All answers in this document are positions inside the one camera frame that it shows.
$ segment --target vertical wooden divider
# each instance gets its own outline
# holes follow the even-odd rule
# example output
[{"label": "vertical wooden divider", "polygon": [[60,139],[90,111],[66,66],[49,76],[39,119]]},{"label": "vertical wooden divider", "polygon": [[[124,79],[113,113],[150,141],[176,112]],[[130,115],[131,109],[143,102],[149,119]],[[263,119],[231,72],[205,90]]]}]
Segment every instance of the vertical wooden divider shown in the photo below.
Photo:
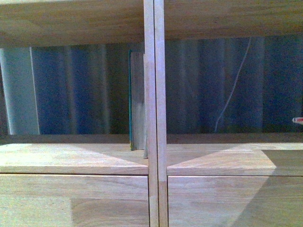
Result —
[{"label": "vertical wooden divider", "polygon": [[154,0],[159,223],[168,227],[164,0]]},{"label": "vertical wooden divider", "polygon": [[164,0],[144,0],[144,30],[150,222],[167,227]]},{"label": "vertical wooden divider", "polygon": [[150,226],[159,226],[158,155],[156,127],[156,78],[155,78],[155,32],[154,2],[144,0],[144,92],[149,160],[149,206]]}]

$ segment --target drawer front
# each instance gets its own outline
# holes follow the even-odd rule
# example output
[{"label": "drawer front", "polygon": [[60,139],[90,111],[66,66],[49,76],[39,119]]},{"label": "drawer front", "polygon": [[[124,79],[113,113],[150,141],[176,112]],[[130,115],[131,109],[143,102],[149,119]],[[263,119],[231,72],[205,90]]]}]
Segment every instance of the drawer front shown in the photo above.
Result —
[{"label": "drawer front", "polygon": [[0,175],[0,226],[148,227],[147,176]]},{"label": "drawer front", "polygon": [[169,176],[169,227],[300,227],[303,177]]}]

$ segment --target wooden shelving unit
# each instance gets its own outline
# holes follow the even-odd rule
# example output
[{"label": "wooden shelving unit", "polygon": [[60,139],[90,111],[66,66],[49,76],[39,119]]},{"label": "wooden shelving unit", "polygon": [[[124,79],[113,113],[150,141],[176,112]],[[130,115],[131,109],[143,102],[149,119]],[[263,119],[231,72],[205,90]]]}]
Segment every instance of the wooden shelving unit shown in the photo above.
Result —
[{"label": "wooden shelving unit", "polygon": [[4,226],[13,210],[16,226],[300,226],[303,135],[166,135],[165,40],[302,32],[300,0],[0,0],[0,48],[144,41],[149,154],[128,135],[2,137]]}]

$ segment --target white cable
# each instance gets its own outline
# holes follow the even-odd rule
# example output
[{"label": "white cable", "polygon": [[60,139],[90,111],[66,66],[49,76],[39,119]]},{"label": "white cable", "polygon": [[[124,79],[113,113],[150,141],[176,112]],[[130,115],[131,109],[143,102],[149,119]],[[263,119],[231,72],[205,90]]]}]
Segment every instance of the white cable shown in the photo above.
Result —
[{"label": "white cable", "polygon": [[239,67],[239,70],[238,70],[238,73],[237,73],[235,82],[234,82],[233,87],[232,87],[231,94],[229,95],[229,97],[228,97],[228,99],[227,99],[227,102],[226,102],[226,104],[225,104],[225,106],[224,106],[224,108],[223,108],[223,110],[222,110],[220,116],[218,117],[218,119],[217,119],[217,121],[216,121],[216,125],[215,125],[215,127],[214,127],[214,132],[215,132],[215,133],[217,133],[219,121],[220,121],[220,119],[223,117],[223,114],[224,114],[224,112],[225,112],[225,110],[226,110],[226,108],[227,108],[227,106],[228,106],[228,104],[229,104],[229,102],[230,102],[230,100],[231,100],[231,98],[232,98],[232,95],[233,95],[233,93],[234,93],[234,91],[235,91],[235,88],[236,88],[236,85],[237,85],[237,82],[238,82],[238,78],[239,78],[239,75],[240,75],[242,66],[243,66],[243,64],[244,64],[244,62],[245,62],[245,59],[246,59],[246,57],[247,57],[248,50],[250,49],[250,43],[251,43],[251,37],[250,37],[250,39],[249,39],[249,41],[248,41],[247,48],[246,48],[246,52],[245,52],[245,55],[244,55],[243,60],[242,60],[242,62],[241,62],[241,65],[240,65],[240,67]]}]

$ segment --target curtain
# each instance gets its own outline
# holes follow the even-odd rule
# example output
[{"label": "curtain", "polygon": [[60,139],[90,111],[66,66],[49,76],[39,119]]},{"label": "curtain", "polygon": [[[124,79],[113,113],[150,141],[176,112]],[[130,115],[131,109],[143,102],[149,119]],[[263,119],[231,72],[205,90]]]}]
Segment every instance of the curtain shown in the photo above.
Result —
[{"label": "curtain", "polygon": [[[168,133],[212,133],[248,38],[166,42]],[[302,116],[303,38],[252,38],[218,132],[291,132]]]},{"label": "curtain", "polygon": [[[214,131],[247,44],[248,38],[166,42],[168,133]],[[128,52],[142,52],[143,47],[143,44],[35,47],[30,48],[27,59],[18,57],[22,50],[17,48],[14,55],[0,57],[1,68],[12,64],[20,69],[22,62],[30,61],[32,71],[2,70],[4,87],[16,86],[5,80],[11,74],[34,78],[35,102],[24,102],[22,108],[36,109],[41,134],[128,133]],[[291,120],[302,116],[302,79],[301,35],[252,38],[218,132],[301,131],[302,127]],[[23,98],[28,96],[33,94],[23,92]],[[8,108],[17,107],[9,103]],[[34,124],[11,115],[9,122],[17,122],[15,125],[20,127]]]},{"label": "curtain", "polygon": [[39,134],[29,48],[0,49],[10,134]]}]

